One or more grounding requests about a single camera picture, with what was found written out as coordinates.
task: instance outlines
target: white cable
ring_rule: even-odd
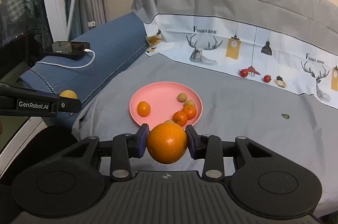
[[[90,50],[90,49],[87,49],[85,48],[83,51],[85,52],[92,52],[93,53],[93,58],[92,60],[90,60],[90,62],[88,64],[85,64],[84,66],[81,66],[81,67],[68,67],[68,66],[64,66],[64,65],[60,65],[60,64],[54,64],[54,63],[47,63],[47,62],[36,62],[39,63],[39,64],[46,64],[46,65],[51,65],[51,66],[57,66],[57,67],[62,67],[62,68],[85,68],[85,67],[88,67],[95,59],[95,52]]]
[[[70,30],[72,28],[72,21],[73,21],[74,10],[75,10],[75,2],[76,2],[76,0],[70,1],[69,16],[68,16],[68,23],[67,23],[67,32],[65,34],[65,41],[69,41]]]

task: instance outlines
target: pink plate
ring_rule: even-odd
[[[130,100],[130,114],[137,124],[147,123],[149,129],[152,130],[158,124],[171,120],[175,112],[182,110],[184,103],[177,100],[177,96],[181,92],[188,96],[188,100],[195,102],[197,114],[186,124],[195,125],[202,114],[202,101],[192,89],[175,82],[156,82],[140,88]],[[146,101],[150,105],[150,114],[146,117],[137,113],[137,105],[141,101]]]

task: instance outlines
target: tangerine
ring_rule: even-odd
[[[192,105],[184,106],[182,111],[186,113],[188,120],[194,118],[196,116],[196,113],[197,113],[196,108],[193,107]]]
[[[185,131],[177,124],[162,123],[151,130],[147,138],[150,156],[162,164],[178,161],[185,153],[188,138]]]
[[[150,105],[146,101],[141,101],[137,105],[137,112],[141,116],[148,116],[150,113]]]
[[[181,127],[183,127],[187,121],[188,121],[188,116],[185,112],[183,111],[177,111],[174,113],[174,115],[172,116],[172,120],[180,125]]]

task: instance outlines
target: gray sheet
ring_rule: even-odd
[[[138,125],[129,114],[129,101],[139,88],[157,81],[185,84],[201,97],[203,114],[195,125],[198,134],[214,134],[224,141],[244,135],[310,169],[323,186],[315,214],[321,216],[338,209],[338,111],[313,96],[297,96],[251,80],[177,63],[162,55],[142,55],[85,107],[74,123],[74,135],[78,139],[97,135],[105,141],[117,134],[135,133]],[[283,113],[290,119],[283,118]],[[109,173],[109,160],[102,161],[103,174]],[[226,158],[224,162],[226,175],[231,175],[232,160]],[[163,165],[146,151],[142,159],[131,159],[131,166],[133,172],[201,172],[203,160],[194,161],[186,152],[178,162]]]
[[[338,54],[338,7],[328,0],[134,0],[150,23],[158,13],[215,16],[285,33]]]

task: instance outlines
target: blue cushion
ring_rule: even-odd
[[[142,21],[129,13],[77,37],[74,41],[90,43],[96,57],[92,64],[81,69],[67,69],[36,64],[21,75],[28,88],[60,94],[66,89],[76,92],[82,108],[118,73],[127,69],[146,51],[145,29]],[[92,53],[80,60],[47,56],[42,61],[66,66],[82,66]],[[44,118],[47,125],[71,127],[77,114],[58,113],[57,118]]]

